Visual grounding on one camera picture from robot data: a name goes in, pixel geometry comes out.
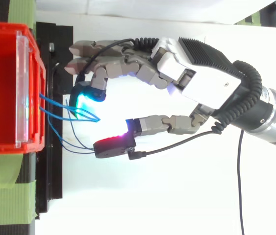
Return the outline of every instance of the black cable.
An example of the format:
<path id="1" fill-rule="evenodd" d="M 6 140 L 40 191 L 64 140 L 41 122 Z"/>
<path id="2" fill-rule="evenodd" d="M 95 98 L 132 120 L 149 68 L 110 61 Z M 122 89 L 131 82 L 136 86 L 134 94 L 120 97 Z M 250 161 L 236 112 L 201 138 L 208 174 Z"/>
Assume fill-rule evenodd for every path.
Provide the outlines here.
<path id="1" fill-rule="evenodd" d="M 239 214 L 240 214 L 241 233 L 242 235 L 245 235 L 244 222 L 242 219 L 242 194 L 241 194 L 241 177 L 240 177 L 240 155 L 241 155 L 241 145 L 242 145 L 243 136 L 244 136 L 244 130 L 241 130 L 239 144 L 238 144 L 237 175 L 238 175 Z"/>
<path id="2" fill-rule="evenodd" d="M 71 119 L 70 112 L 69 112 L 68 109 L 67 109 L 67 112 L 68 112 L 68 117 L 69 117 L 69 119 Z M 85 146 L 85 145 L 79 140 L 78 136 L 77 136 L 76 133 L 75 133 L 75 128 L 74 128 L 74 125 L 73 125 L 73 121 L 72 121 L 72 120 L 70 120 L 70 125 L 71 125 L 71 129 L 73 130 L 73 134 L 74 134 L 74 136 L 75 136 L 75 139 L 83 146 L 83 148 L 94 151 L 93 148 L 88 148 L 87 146 Z"/>
<path id="3" fill-rule="evenodd" d="M 248 80 L 250 92 L 230 110 L 220 113 L 218 122 L 215 122 L 215 126 L 212 126 L 212 131 L 219 135 L 229 124 L 250 110 L 262 94 L 262 79 L 259 72 L 253 66 L 243 61 L 235 61 L 233 65 L 245 75 L 245 78 Z"/>
<path id="4" fill-rule="evenodd" d="M 166 150 L 168 150 L 168 149 L 175 148 L 175 147 L 177 147 L 177 146 L 179 146 L 179 145 L 182 145 L 182 144 L 184 144 L 184 143 L 187 143 L 187 142 L 189 142 L 189 141 L 192 141 L 192 140 L 194 140 L 194 139 L 196 139 L 196 138 L 199 138 L 199 137 L 201 137 L 201 136 L 206 136 L 206 135 L 209 135 L 209 134 L 214 134 L 214 132 L 213 132 L 213 131 L 203 132 L 203 133 L 197 134 L 197 135 L 195 135 L 195 136 L 192 136 L 192 137 L 190 137 L 190 138 L 187 138 L 187 139 L 185 139 L 185 140 L 183 140 L 183 141 L 180 141 L 180 142 L 178 142 L 178 143 L 174 143 L 174 144 L 172 144 L 172 145 L 169 145 L 169 146 L 167 146 L 167 147 L 160 148 L 160 149 L 157 149 L 157 150 L 154 150 L 154 151 L 151 151 L 151 152 L 146 152 L 145 154 L 146 154 L 146 156 L 147 156 L 147 155 L 151 155 L 151 154 L 155 154 L 155 153 L 160 153 L 160 152 L 166 151 Z"/>
<path id="5" fill-rule="evenodd" d="M 108 49 L 111 49 L 114 46 L 117 46 L 117 45 L 122 44 L 122 43 L 127 43 L 127 42 L 132 42 L 135 49 L 140 49 L 140 50 L 153 49 L 155 47 L 155 45 L 157 44 L 158 40 L 159 40 L 158 38 L 140 38 L 140 39 L 136 38 L 135 40 L 132 39 L 132 38 L 128 38 L 128 39 L 123 39 L 123 40 L 120 40 L 120 41 L 116 41 L 116 42 L 104 47 L 98 53 L 93 55 L 91 57 L 91 59 L 89 60 L 89 62 L 79 72 L 79 74 L 78 74 L 78 76 L 75 80 L 75 84 L 85 80 L 85 73 L 86 73 L 87 69 L 90 67 L 91 63 L 93 61 L 95 61 L 95 59 L 99 55 L 103 54 Z"/>

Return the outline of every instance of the white backdrop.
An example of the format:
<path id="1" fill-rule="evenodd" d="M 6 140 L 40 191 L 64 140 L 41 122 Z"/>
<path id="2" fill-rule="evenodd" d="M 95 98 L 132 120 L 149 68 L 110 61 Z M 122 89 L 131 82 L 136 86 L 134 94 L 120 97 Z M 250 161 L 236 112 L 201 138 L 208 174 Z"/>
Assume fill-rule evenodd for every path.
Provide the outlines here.
<path id="1" fill-rule="evenodd" d="M 235 24 L 274 0 L 36 0 L 38 10 Z"/>
<path id="2" fill-rule="evenodd" d="M 37 20 L 73 25 L 75 41 L 197 38 L 221 50 L 231 61 L 251 63 L 261 73 L 264 85 L 276 89 L 273 28 L 51 12 L 38 12 Z M 105 102 L 104 119 L 191 112 L 190 108 L 180 108 L 166 91 L 131 77 L 110 80 Z M 200 131 L 212 124 L 209 120 Z M 70 124 L 63 127 L 64 138 L 76 143 Z M 90 124 L 76 124 L 75 128 L 85 143 L 100 131 Z M 36 234 L 240 235 L 236 175 L 239 133 L 230 126 L 221 136 L 202 137 L 137 161 L 129 161 L 125 155 L 102 160 L 64 151 L 64 198 L 52 201 L 50 211 L 41 214 Z M 186 137 L 163 133 L 139 138 L 137 149 L 157 149 Z M 246 234 L 276 235 L 276 147 L 246 134 L 241 172 Z"/>

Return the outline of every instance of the black coiled cable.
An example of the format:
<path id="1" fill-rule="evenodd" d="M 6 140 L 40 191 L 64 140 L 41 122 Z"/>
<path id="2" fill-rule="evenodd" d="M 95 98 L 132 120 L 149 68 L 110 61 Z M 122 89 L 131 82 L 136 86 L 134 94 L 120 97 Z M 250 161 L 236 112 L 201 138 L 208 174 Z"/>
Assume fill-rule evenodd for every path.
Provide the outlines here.
<path id="1" fill-rule="evenodd" d="M 136 38 L 134 47 L 137 49 L 153 49 L 158 42 L 158 38 Z"/>
<path id="2" fill-rule="evenodd" d="M 229 124 L 251 109 L 262 94 L 262 79 L 259 72 L 243 61 L 235 61 L 233 65 L 245 75 L 245 78 L 248 80 L 250 92 L 241 102 L 234 105 L 230 110 L 220 113 L 218 122 L 215 122 L 215 126 L 212 126 L 213 133 L 219 135 Z"/>

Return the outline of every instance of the blue light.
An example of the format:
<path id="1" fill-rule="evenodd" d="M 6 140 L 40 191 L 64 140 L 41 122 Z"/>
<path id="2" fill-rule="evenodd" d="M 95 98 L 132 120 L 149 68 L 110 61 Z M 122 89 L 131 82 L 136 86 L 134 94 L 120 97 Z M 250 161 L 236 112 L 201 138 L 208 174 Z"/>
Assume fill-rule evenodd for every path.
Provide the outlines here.
<path id="1" fill-rule="evenodd" d="M 121 136 L 128 132 L 127 123 L 124 119 L 119 119 L 115 113 L 113 104 L 108 100 L 96 102 L 86 95 L 80 94 L 77 98 L 76 107 L 84 109 L 100 117 L 100 121 L 95 123 L 91 131 L 91 142 L 96 142 L 105 138 Z"/>

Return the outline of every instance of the red plastic bin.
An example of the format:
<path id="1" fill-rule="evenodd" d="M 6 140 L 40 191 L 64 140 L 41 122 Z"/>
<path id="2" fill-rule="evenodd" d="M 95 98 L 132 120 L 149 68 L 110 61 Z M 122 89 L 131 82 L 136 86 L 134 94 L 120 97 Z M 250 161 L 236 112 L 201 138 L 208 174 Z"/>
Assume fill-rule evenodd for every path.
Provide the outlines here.
<path id="1" fill-rule="evenodd" d="M 24 24 L 0 23 L 0 154 L 44 148 L 46 71 Z"/>

